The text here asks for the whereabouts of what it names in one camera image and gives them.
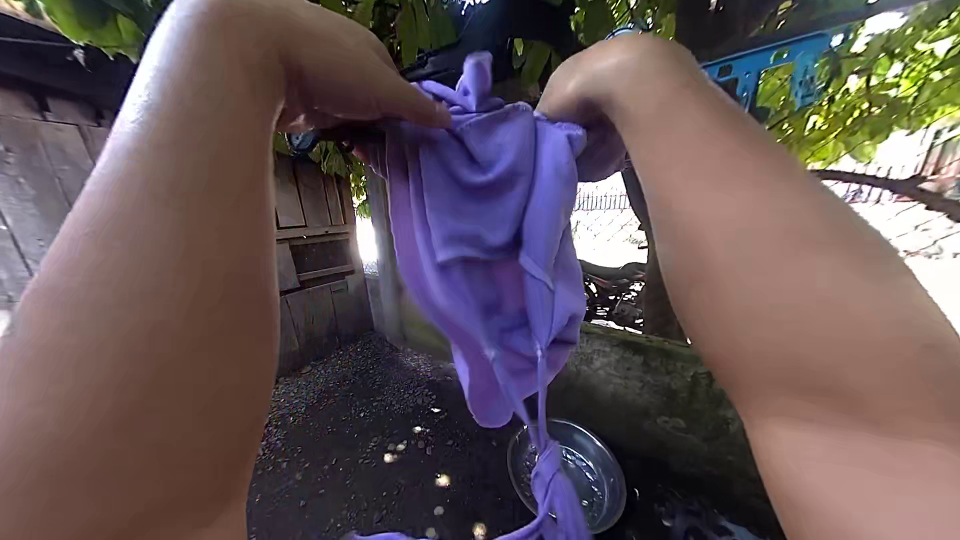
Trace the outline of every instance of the purple fabric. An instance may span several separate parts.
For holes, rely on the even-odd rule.
[[[368,155],[388,180],[400,273],[449,338],[477,423],[498,428],[516,413],[533,426],[523,400],[539,392],[538,515],[502,538],[589,538],[560,449],[542,427],[546,386],[577,345],[586,311],[569,225],[577,182],[619,170],[623,146],[605,137],[584,153],[583,128],[491,97],[491,62],[470,55],[455,89],[419,84],[447,104],[450,129],[391,123]]]

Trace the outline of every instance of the forearm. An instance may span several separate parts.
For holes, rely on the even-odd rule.
[[[170,537],[246,493],[276,361],[282,88],[256,35],[208,6],[176,2],[161,23],[3,340],[11,537]]]
[[[955,430],[960,341],[943,314],[879,234],[695,66],[681,72],[655,107],[624,100],[612,118],[673,305],[741,413]]]

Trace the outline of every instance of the wooden fence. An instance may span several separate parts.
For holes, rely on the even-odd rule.
[[[0,311],[14,309],[107,140],[112,113],[0,80]],[[280,373],[372,328],[349,185],[276,157]]]

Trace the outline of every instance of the gravel ground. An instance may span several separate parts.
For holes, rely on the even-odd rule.
[[[516,420],[499,430],[477,426],[452,365],[366,335],[277,381],[248,497],[250,538],[397,530],[469,540],[483,530],[493,539],[533,519],[507,473],[507,443],[518,429]],[[676,520],[666,501],[709,493],[657,461],[618,459],[630,497],[600,539],[665,540],[664,522]],[[682,505],[693,500],[680,497]],[[736,517],[781,535],[775,524],[764,527],[770,516]]]

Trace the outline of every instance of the water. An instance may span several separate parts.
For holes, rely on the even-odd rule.
[[[564,457],[562,465],[564,473],[573,484],[577,496],[580,497],[580,504],[584,508],[588,527],[593,527],[600,520],[600,516],[603,515],[606,503],[603,480],[600,479],[589,460],[566,446],[560,448]],[[537,505],[537,501],[530,489],[530,477],[535,465],[537,465],[537,449],[531,444],[527,446],[523,455],[523,470],[520,473],[520,482],[523,497],[534,506]]]

